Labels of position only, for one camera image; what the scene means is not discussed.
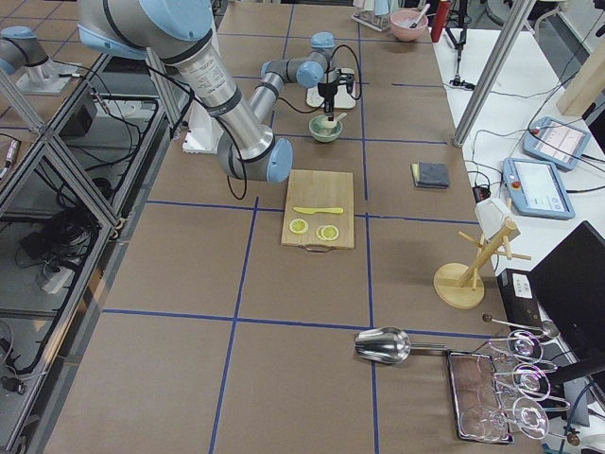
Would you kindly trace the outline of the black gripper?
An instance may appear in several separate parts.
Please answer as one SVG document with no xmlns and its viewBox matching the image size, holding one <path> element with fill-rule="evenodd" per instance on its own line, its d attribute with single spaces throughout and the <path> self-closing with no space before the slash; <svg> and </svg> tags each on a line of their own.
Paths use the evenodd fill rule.
<svg viewBox="0 0 605 454">
<path fill-rule="evenodd" d="M 330 124 L 335 118 L 335 97 L 338 91 L 338 83 L 332 82 L 319 82 L 317 85 L 318 94 L 323 99 L 323 109 L 329 110 L 325 112 L 325 121 Z"/>
</svg>

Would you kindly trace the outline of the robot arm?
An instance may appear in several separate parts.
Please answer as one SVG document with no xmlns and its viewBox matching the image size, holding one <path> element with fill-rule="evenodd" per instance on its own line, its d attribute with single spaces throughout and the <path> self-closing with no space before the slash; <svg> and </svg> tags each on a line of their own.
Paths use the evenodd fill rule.
<svg viewBox="0 0 605 454">
<path fill-rule="evenodd" d="M 46 63 L 49 56 L 28 26 L 9 26 L 1 30 L 1 69 L 9 76 L 23 67 Z"/>
<path fill-rule="evenodd" d="M 266 62 L 261 82 L 246 100 L 212 44 L 210 2 L 83 1 L 78 12 L 79 37 L 88 47 L 132 60 L 153 50 L 179 71 L 224 131 L 217 157 L 228 176 L 269 183 L 288 177 L 292 146 L 263 121 L 286 84 L 311 88 L 333 73 L 331 33 L 313 35 L 311 51 L 303 58 Z"/>
</svg>

